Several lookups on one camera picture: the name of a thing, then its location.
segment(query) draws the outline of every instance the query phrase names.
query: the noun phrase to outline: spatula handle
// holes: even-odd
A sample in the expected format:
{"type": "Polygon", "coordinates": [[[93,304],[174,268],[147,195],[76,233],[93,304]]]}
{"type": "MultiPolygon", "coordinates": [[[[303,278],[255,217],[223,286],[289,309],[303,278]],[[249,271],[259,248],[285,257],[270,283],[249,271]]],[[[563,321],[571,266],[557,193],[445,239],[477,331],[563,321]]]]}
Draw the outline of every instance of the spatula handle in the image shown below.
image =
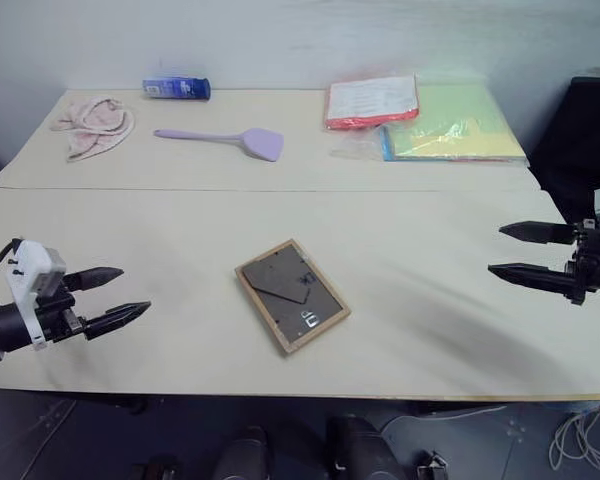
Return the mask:
{"type": "Polygon", "coordinates": [[[184,140],[240,140],[240,135],[210,135],[208,133],[185,132],[183,130],[154,130],[156,137],[181,138],[184,140]]]}

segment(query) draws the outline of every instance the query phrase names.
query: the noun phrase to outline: tabletop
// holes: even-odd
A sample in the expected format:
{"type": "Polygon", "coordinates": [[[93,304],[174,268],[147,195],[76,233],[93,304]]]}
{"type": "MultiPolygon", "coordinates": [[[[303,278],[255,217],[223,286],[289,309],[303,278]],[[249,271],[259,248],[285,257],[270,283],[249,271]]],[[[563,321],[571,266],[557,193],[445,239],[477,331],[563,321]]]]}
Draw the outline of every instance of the tabletop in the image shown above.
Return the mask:
{"type": "Polygon", "coordinates": [[[345,132],[323,126],[322,90],[217,90],[208,102],[151,99],[139,90],[69,90],[16,158],[0,187],[225,191],[535,191],[523,166],[384,163],[343,158],[345,132]],[[71,102],[113,96],[134,113],[134,131],[113,150],[67,163],[68,140],[49,126],[71,102]],[[235,134],[251,127],[284,135],[269,163],[232,145],[153,136],[155,129],[235,134]]]}
{"type": "MultiPolygon", "coordinates": [[[[560,220],[540,191],[0,189],[0,248],[22,235],[56,248],[69,271],[125,270],[80,293],[77,313],[153,302],[132,324],[92,342],[75,337],[7,354],[0,387],[600,398],[600,293],[578,307],[487,271],[489,263],[514,261],[561,268],[569,246],[498,233],[527,219],[560,220]],[[234,268],[289,238],[352,314],[285,356],[234,268]]],[[[11,301],[2,274],[0,301],[11,301]]]]}

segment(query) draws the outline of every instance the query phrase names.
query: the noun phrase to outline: white wall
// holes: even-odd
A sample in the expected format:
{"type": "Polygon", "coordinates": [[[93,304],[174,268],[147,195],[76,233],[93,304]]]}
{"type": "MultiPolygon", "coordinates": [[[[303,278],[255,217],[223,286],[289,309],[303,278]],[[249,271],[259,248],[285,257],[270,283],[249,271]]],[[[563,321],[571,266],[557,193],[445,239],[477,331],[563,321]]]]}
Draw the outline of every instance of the white wall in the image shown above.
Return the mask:
{"type": "Polygon", "coordinates": [[[0,0],[0,160],[66,87],[315,88],[387,65],[486,76],[528,149],[600,66],[600,0],[0,0]]]}

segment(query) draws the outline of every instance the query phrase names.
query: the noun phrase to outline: blue can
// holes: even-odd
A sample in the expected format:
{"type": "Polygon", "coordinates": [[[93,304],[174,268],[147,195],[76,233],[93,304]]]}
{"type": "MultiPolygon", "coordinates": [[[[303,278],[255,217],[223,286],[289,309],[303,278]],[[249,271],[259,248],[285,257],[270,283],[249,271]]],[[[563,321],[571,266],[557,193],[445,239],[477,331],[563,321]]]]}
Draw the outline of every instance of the blue can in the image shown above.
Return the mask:
{"type": "Polygon", "coordinates": [[[156,77],[142,81],[142,89],[152,98],[209,100],[211,84],[206,78],[156,77]]]}

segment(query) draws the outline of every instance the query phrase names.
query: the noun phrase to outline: white cable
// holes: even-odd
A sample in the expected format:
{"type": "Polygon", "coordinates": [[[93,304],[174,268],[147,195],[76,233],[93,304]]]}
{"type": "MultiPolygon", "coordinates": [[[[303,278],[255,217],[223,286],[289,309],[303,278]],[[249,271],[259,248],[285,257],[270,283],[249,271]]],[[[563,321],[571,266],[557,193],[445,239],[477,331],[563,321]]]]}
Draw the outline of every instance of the white cable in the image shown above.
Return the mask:
{"type": "Polygon", "coordinates": [[[47,420],[49,420],[49,418],[54,414],[54,412],[58,409],[58,407],[60,407],[61,405],[64,405],[64,404],[65,404],[65,401],[62,400],[62,401],[56,403],[55,405],[53,405],[51,407],[51,409],[45,415],[42,415],[40,417],[40,419],[36,423],[34,423],[30,427],[22,430],[21,432],[17,433],[16,435],[14,435],[11,438],[11,440],[9,440],[8,442],[3,443],[2,445],[0,445],[0,451],[4,450],[7,447],[10,447],[11,445],[13,445],[15,443],[17,443],[18,440],[20,440],[22,437],[27,436],[29,433],[31,433],[32,431],[34,431],[36,428],[38,428],[44,422],[46,422],[47,420]]]}
{"type": "Polygon", "coordinates": [[[44,442],[42,442],[42,445],[40,445],[38,450],[36,450],[36,453],[33,455],[33,458],[29,462],[29,465],[27,465],[27,468],[24,470],[24,473],[20,476],[20,480],[24,480],[25,478],[27,478],[27,475],[29,475],[29,473],[31,473],[31,470],[33,470],[33,466],[36,464],[36,461],[38,460],[38,458],[40,458],[40,455],[42,454],[44,447],[47,446],[49,441],[53,438],[53,435],[58,431],[58,429],[62,426],[62,424],[67,420],[67,418],[69,418],[69,415],[71,415],[71,412],[73,412],[73,409],[76,408],[77,404],[78,404],[78,402],[74,400],[73,403],[71,404],[71,406],[67,409],[67,412],[60,419],[58,424],[55,426],[55,428],[53,430],[51,430],[49,435],[47,435],[47,438],[44,439],[44,442]]]}
{"type": "Polygon", "coordinates": [[[422,420],[422,421],[427,421],[427,422],[443,421],[443,420],[456,420],[458,418],[473,417],[474,415],[481,415],[483,413],[498,412],[500,410],[504,410],[505,408],[507,408],[507,406],[508,405],[503,405],[502,407],[495,407],[495,408],[485,408],[483,410],[478,410],[477,412],[462,413],[460,415],[453,415],[453,416],[449,416],[449,417],[416,417],[413,415],[398,415],[397,417],[394,417],[391,420],[389,420],[384,425],[384,427],[382,427],[382,429],[380,430],[380,435],[384,435],[385,432],[389,429],[389,427],[391,425],[393,425],[397,420],[400,420],[401,418],[414,418],[416,420],[422,420]]]}
{"type": "Polygon", "coordinates": [[[589,464],[600,470],[600,450],[589,443],[589,432],[600,418],[600,408],[588,412],[576,413],[567,418],[558,427],[549,445],[549,464],[553,470],[558,470],[563,458],[571,460],[585,459],[589,464]],[[575,440],[579,453],[568,453],[564,443],[571,427],[575,429],[575,440]]]}

